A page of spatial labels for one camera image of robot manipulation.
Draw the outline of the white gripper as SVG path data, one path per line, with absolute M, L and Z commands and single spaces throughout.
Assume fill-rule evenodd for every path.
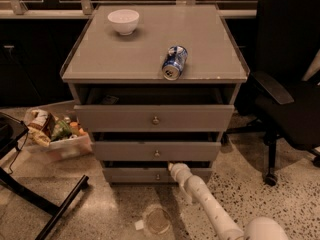
M 193 177 L 191 169 L 184 163 L 172 163 L 168 162 L 168 170 L 171 171 L 172 178 L 180 186 L 188 186 L 189 181 Z

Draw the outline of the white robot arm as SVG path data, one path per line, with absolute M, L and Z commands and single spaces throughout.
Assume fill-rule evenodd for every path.
M 186 164 L 169 163 L 168 169 L 186 199 L 202 206 L 219 240 L 289 240 L 284 229 L 265 216 L 252 219 L 242 230 Z

